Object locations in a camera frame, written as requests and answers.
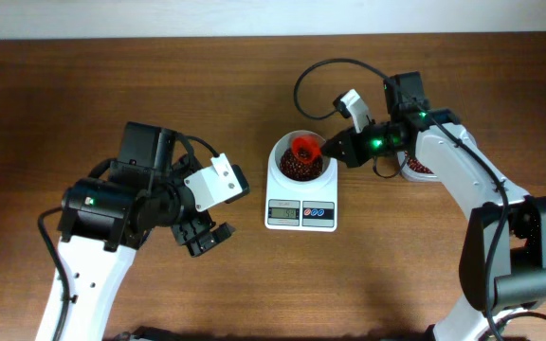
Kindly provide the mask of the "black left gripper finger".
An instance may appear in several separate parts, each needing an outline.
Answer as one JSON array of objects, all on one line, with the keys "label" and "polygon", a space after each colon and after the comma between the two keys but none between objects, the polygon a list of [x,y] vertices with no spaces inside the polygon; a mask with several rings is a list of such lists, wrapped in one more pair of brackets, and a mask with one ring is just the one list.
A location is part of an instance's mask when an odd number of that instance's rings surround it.
[{"label": "black left gripper finger", "polygon": [[234,232],[235,228],[228,223],[223,223],[214,230],[205,231],[188,243],[189,254],[192,258],[200,257],[229,239]]},{"label": "black left gripper finger", "polygon": [[171,227],[171,231],[178,245],[186,245],[193,242],[206,230],[207,224],[199,217],[189,218],[178,224],[173,224]]}]

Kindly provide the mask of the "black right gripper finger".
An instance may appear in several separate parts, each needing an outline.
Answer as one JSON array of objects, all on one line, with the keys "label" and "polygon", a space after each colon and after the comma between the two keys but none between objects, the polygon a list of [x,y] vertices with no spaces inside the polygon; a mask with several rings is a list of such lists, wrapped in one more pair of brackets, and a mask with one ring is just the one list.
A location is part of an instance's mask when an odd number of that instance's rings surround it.
[{"label": "black right gripper finger", "polygon": [[341,146],[322,147],[321,153],[323,156],[334,158],[337,162],[343,163],[345,166],[352,166],[354,164],[354,153],[347,151]]},{"label": "black right gripper finger", "polygon": [[355,128],[350,127],[340,131],[338,134],[328,139],[320,148],[322,151],[347,151],[352,150],[353,138],[355,137]]}]

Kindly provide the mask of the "red plastic measuring scoop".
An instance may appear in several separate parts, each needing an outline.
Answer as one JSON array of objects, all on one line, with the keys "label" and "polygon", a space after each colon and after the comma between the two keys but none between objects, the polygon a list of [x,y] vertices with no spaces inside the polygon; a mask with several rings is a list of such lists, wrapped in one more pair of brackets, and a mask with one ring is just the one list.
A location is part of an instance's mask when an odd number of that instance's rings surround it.
[{"label": "red plastic measuring scoop", "polygon": [[314,135],[298,135],[290,142],[290,151],[295,160],[304,164],[312,164],[321,156],[319,142]]}]

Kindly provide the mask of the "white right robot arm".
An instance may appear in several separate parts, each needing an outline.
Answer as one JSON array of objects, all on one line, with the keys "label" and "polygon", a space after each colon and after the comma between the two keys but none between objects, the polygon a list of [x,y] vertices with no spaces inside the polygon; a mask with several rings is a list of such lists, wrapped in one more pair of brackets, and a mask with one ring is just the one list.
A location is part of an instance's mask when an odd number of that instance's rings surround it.
[{"label": "white right robot arm", "polygon": [[428,327],[427,340],[501,339],[518,317],[546,301],[546,196],[508,180],[449,109],[433,109],[419,73],[383,80],[390,120],[376,123],[350,90],[334,105],[353,121],[321,151],[349,168],[402,152],[428,168],[468,220],[459,264],[462,296]]}]

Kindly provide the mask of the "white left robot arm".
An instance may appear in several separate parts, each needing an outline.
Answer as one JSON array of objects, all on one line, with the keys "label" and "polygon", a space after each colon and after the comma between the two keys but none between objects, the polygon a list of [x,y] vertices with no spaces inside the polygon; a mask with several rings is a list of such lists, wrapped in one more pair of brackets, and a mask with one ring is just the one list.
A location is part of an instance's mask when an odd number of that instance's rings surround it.
[{"label": "white left robot arm", "polygon": [[64,193],[56,212],[61,238],[37,224],[55,264],[39,340],[100,340],[118,288],[156,227],[200,257],[235,229],[217,224],[209,208],[249,193],[241,168],[222,153],[204,167],[194,137],[137,122],[124,128],[117,157],[99,163]]}]

